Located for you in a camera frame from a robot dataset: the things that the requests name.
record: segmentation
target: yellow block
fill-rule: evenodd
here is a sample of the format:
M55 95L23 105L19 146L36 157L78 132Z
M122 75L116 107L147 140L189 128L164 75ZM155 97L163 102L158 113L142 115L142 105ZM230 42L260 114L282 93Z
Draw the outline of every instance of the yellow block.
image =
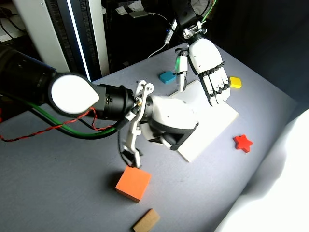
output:
M230 80L231 80L231 87L233 87L233 88L241 88L242 84L241 84L241 79L240 78L231 76Z

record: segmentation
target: blue block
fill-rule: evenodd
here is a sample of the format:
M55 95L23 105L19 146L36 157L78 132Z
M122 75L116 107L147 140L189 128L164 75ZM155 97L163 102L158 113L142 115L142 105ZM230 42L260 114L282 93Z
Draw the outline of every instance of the blue block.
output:
M172 83L174 80L176 79L176 76L173 75L173 72L171 71L167 71L163 74L160 75L160 80L164 83L164 84L170 84Z

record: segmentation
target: gray table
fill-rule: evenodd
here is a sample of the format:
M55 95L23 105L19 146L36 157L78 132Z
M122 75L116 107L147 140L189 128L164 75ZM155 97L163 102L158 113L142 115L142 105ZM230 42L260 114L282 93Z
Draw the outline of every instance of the gray table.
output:
M152 174L140 203L114 191L125 168L116 135L84 141L50 131L15 143L0 142L1 231L125 232L150 208L161 215L153 232L212 231L296 106L261 76L220 52L227 74L243 82L242 89L231 90L227 101L239 112L238 118L192 163L140 136L137 147L145 154L143 170ZM97 83L134 88L136 81L145 79L154 84L154 94L169 95L176 85L163 84L158 74L171 70L174 61L171 49ZM191 82L197 77L190 70L187 78ZM80 123L74 126L84 129ZM38 118L24 113L2 123L0 133L13 138L45 127ZM241 134L254 142L248 154L235 149L232 138Z

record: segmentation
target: red wire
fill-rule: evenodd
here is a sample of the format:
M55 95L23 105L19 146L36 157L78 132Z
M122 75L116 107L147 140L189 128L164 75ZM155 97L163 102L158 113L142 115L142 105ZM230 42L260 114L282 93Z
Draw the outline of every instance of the red wire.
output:
M15 142L15 141L18 141L18 140L21 140L21 139L28 139L28 138L33 137L33 136L35 136L35 135L43 134L43 133L45 133L45 132L47 132L47 131L50 131L50 130L53 130L53 129L57 129L57 128L59 128L59 127L62 127L62 126L65 125L65 124L69 124L69 123L72 123L72 122L76 122L78 119L80 119L80 118L86 116L87 114L89 114L90 110L92 110L93 113L94 113L94 117L93 117L92 125L91 125L92 128L93 128L94 130L96 130L96 131L102 131L102 130L105 130L105 129L109 128L109 127L112 127L112 125L110 125L110 126L107 126L107 127L104 127L104 128L96 128L96 127L94 126L94 124L95 124L95 121L96 121L96 119L97 119L97 114L96 114L96 110L95 110L94 108L91 107L89 110L87 110L87 112L85 112L84 114L78 116L78 117L75 118L75 119L71 119L71 120L64 121L64 122L61 123L61 124L58 124L58 125L55 125L55 126L52 126L52 127L48 127L48 128L46 128L46 129L44 129L44 130L41 130L41 131L32 133L32 134L30 134L30 135L18 137L18 138L16 138L16 139L5 139L2 135L0 135L0 139L1 139L2 141L4 141L4 142ZM2 122L2 118L1 118L1 109L0 109L0 123L1 123L1 122Z

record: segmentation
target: light strip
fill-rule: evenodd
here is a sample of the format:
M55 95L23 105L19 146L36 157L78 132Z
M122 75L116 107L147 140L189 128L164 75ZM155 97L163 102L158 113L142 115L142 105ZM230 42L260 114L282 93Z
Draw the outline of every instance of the light strip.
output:
M76 26L74 14L73 14L71 0L67 0L67 3L68 3L68 7L69 7L69 12L70 12L71 20L72 20L72 23L73 23L73 28L74 28L77 44L78 44L79 50L80 50L81 55L82 55L82 60L83 60L83 63L84 63L84 68L86 70L86 75L87 75L88 80L91 81L90 80L90 75L89 75L89 72L88 72L88 68L87 68L87 64L86 64L86 60L85 60L85 56L84 56L84 52L83 52L83 48L82 48L82 43L81 43L81 40L79 39L79 34L78 34L78 30L77 30L77 26Z

